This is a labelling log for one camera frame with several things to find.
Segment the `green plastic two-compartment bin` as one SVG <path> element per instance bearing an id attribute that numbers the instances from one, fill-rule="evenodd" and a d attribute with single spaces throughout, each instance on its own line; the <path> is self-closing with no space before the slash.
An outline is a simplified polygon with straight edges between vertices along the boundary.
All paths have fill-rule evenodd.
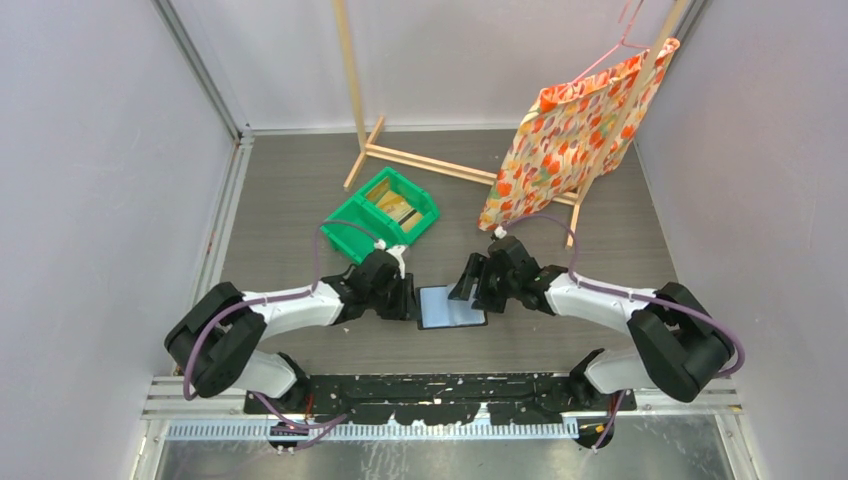
<path id="1" fill-rule="evenodd" d="M 422 215 L 421 222 L 410 232 L 403 232 L 376 205 L 365 198 L 368 190 L 383 177 L 388 177 L 391 190 L 402 195 Z M 431 195 L 398 171 L 386 167 L 357 190 L 327 218 L 321 230 L 330 245 L 353 263 L 361 263 L 374 250 L 374 243 L 383 239 L 388 247 L 412 245 L 441 216 Z"/>

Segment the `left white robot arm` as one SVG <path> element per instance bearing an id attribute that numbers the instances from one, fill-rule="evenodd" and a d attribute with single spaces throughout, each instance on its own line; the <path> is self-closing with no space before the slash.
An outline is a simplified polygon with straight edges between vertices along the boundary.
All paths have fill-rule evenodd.
<path id="1" fill-rule="evenodd" d="M 328 327 L 372 311 L 386 320 L 416 320 L 420 309 L 405 246 L 375 249 L 341 274 L 313 286 L 243 292 L 222 282 L 207 292 L 166 335 L 164 347 L 183 372 L 183 396 L 211 398 L 229 388 L 268 397 L 284 414 L 307 398 L 305 376 L 290 356 L 259 344 L 307 327 Z"/>

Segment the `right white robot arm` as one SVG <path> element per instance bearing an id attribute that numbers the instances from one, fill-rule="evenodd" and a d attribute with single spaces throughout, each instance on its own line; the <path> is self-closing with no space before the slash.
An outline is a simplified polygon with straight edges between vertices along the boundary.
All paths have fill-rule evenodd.
<path id="1" fill-rule="evenodd" d="M 494 240 L 484 254 L 471 254 L 448 297 L 487 313 L 501 313 L 517 300 L 531 311 L 583 319 L 625 335 L 629 347 L 593 350 L 569 372 L 572 400 L 584 410 L 598 409 L 611 394 L 643 388 L 690 403 L 743 360 L 736 340 L 685 286 L 631 289 L 568 267 L 540 266 L 512 235 Z"/>

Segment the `black leather card holder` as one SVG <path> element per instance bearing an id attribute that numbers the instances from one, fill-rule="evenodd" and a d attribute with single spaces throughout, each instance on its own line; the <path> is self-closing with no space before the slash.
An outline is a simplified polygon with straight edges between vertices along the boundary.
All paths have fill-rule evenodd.
<path id="1" fill-rule="evenodd" d="M 472 308 L 472 300 L 451 300 L 454 284 L 421 287 L 417 290 L 420 307 L 420 330 L 482 327 L 487 314 Z"/>

